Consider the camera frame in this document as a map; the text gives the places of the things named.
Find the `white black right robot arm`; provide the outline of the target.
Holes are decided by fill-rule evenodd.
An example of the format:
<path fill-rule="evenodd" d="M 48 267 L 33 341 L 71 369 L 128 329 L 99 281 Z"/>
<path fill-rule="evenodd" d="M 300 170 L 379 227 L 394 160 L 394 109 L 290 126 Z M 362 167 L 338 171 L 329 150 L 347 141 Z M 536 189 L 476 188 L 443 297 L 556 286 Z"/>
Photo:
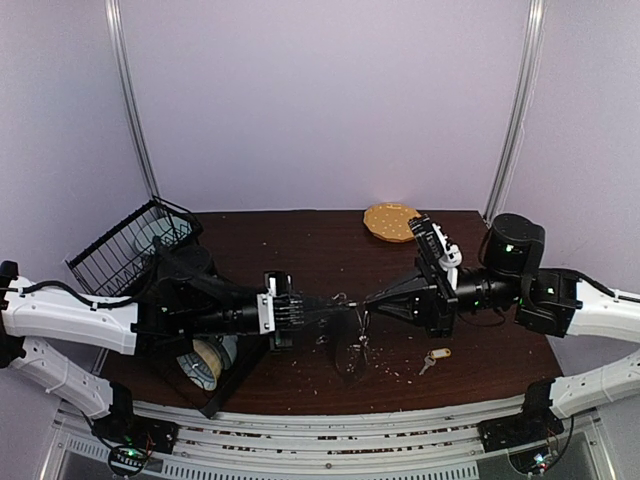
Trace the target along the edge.
<path fill-rule="evenodd" d="M 638 295 L 610 289 L 576 270 L 541 267 L 545 230 L 527 218 L 498 215 L 476 269 L 462 268 L 458 245 L 428 216 L 408 225 L 418 245 L 414 270 L 368 296 L 369 312 L 420 326 L 431 338 L 451 336 L 461 314 L 513 309 L 516 324 L 543 335 L 639 341 Z M 562 433 L 564 420 L 573 415 L 638 392 L 638 353 L 582 374 L 535 382 L 518 413 L 479 423 L 483 448 L 541 441 Z"/>

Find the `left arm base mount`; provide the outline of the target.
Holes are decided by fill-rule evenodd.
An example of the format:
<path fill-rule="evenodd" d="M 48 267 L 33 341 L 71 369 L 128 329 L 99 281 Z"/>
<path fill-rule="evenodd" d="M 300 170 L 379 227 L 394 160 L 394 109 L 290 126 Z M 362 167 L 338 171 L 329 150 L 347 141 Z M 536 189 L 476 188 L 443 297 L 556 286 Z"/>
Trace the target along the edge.
<path fill-rule="evenodd" d="M 117 425 L 106 418 L 88 424 L 108 450 L 107 466 L 121 478 L 142 473 L 154 453 L 171 454 L 179 431 L 174 422 L 139 416 L 130 425 Z"/>

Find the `silver key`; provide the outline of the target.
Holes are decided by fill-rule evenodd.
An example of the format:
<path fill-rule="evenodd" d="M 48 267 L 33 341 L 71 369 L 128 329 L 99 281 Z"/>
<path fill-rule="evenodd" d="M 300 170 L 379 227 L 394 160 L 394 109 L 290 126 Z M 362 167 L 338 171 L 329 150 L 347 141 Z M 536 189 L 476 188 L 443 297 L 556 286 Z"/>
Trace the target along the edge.
<path fill-rule="evenodd" d="M 369 352 L 369 335 L 367 331 L 362 330 L 358 334 L 358 338 L 353 344 L 353 349 L 357 353 L 359 360 L 367 362 L 367 356 Z"/>

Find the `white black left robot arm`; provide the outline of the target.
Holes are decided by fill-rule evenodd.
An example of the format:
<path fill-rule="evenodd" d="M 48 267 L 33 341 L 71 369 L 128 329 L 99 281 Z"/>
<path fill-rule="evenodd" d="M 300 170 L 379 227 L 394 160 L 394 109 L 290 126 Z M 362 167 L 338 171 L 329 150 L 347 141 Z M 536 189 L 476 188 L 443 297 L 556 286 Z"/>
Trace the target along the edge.
<path fill-rule="evenodd" d="M 281 349 L 286 338 L 352 306 L 341 295 L 308 296 L 290 275 L 268 272 L 261 287 L 241 286 L 194 265 L 200 246 L 153 250 L 144 285 L 132 296 L 81 294 L 58 281 L 33 283 L 14 261 L 1 264 L 1 365 L 73 404 L 94 429 L 137 442 L 144 433 L 131 391 L 90 374 L 49 346 L 49 339 L 98 346 L 126 356 L 165 352 L 181 359 L 195 342 L 219 336 L 262 336 Z"/>

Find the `key with black tag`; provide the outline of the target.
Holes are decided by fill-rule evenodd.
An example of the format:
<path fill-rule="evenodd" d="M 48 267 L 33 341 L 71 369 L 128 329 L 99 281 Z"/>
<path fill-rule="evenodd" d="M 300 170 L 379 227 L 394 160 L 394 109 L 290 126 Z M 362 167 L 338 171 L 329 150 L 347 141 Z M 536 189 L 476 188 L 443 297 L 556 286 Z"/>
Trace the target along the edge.
<path fill-rule="evenodd" d="M 356 312 L 356 315 L 357 315 L 359 329 L 360 329 L 360 331 L 362 333 L 365 333 L 368 330 L 369 326 L 370 326 L 370 321 L 371 321 L 370 312 L 365 307 L 357 308 L 355 310 L 355 312 Z"/>

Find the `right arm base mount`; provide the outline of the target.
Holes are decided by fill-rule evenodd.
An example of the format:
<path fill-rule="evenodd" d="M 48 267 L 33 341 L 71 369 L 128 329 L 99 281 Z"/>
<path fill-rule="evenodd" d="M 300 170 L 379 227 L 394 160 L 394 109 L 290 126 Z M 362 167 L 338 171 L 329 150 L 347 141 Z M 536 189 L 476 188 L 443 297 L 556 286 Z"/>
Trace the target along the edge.
<path fill-rule="evenodd" d="M 563 421 L 553 414 L 516 415 L 485 420 L 478 424 L 485 453 L 507 450 L 511 467 L 528 479 L 542 476 L 565 455 L 572 439 L 574 420 L 563 446 L 559 435 Z"/>

